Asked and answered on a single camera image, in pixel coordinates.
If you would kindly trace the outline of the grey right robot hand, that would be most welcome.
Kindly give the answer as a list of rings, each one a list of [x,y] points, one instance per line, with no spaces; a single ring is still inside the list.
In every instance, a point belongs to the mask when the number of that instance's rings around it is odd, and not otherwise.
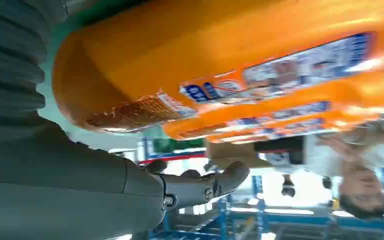
[[[107,240],[157,227],[170,210],[233,192],[249,175],[175,176],[71,141],[55,123],[0,117],[0,240]]]

